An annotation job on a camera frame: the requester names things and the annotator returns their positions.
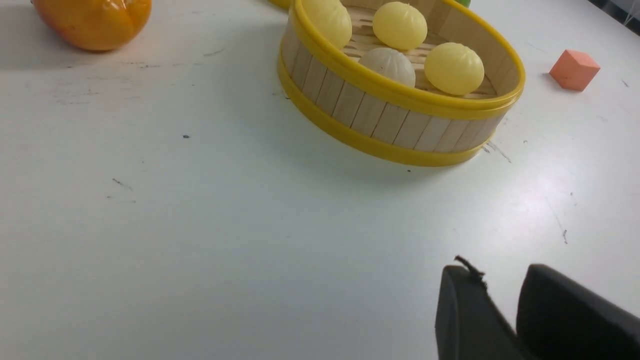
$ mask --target steamer basket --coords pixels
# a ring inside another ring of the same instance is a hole
[[[274,4],[275,6],[279,6],[283,9],[288,9],[289,8],[289,3],[290,0],[269,0],[272,4]]]
[[[522,62],[499,33],[455,1],[409,0],[429,25],[425,42],[405,52],[416,71],[416,88],[384,78],[358,60],[384,46],[373,33],[372,20],[388,2],[342,0],[353,36],[338,50],[311,25],[303,0],[291,0],[278,62],[284,90],[315,125],[373,156],[418,166],[469,160],[522,94]],[[482,58],[486,76],[472,94],[447,95],[424,75],[430,50],[447,41],[464,44]]]

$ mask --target orange block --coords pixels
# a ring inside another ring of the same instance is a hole
[[[565,50],[549,74],[569,90],[583,91],[600,71],[600,66],[587,53]]]

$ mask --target yellow rim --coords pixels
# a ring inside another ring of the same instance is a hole
[[[274,4],[275,6],[279,6],[283,9],[288,9],[289,8],[289,4],[291,3],[290,0],[269,0],[271,2],[271,4]]]
[[[342,79],[392,104],[448,119],[484,120],[507,112],[518,100],[524,89],[524,66],[515,50],[500,33],[483,19],[454,0],[442,1],[479,23],[489,34],[497,39],[516,64],[520,82],[512,92],[494,99],[460,99],[400,85],[349,59],[348,56],[324,39],[315,27],[311,25],[307,14],[303,11],[302,0],[292,1],[293,11],[289,12],[289,17],[300,42],[304,44],[309,52]]]
[[[314,103],[296,87],[295,83],[289,77],[282,59],[282,49],[280,49],[278,60],[278,77],[282,83],[282,88],[287,93],[291,101],[298,109],[317,127],[325,133],[333,136],[342,143],[354,147],[369,155],[377,158],[402,163],[407,165],[415,165],[420,167],[444,167],[463,163],[473,158],[486,142],[474,147],[471,150],[462,152],[422,152],[417,150],[405,149],[403,147],[394,146],[381,142],[376,139],[360,134],[345,125],[337,122],[334,118],[325,114]]]

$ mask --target orange bell pepper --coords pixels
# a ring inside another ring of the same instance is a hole
[[[130,42],[151,14],[151,0],[33,0],[33,5],[68,43],[90,51]]]

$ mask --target table surface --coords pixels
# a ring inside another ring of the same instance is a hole
[[[436,359],[457,254],[511,323],[530,263],[640,314],[640,41],[589,2],[474,0],[528,79],[495,149],[451,168],[307,121],[265,1],[154,6],[87,54],[0,4],[3,359]],[[602,67],[583,93],[545,74],[567,47]]]

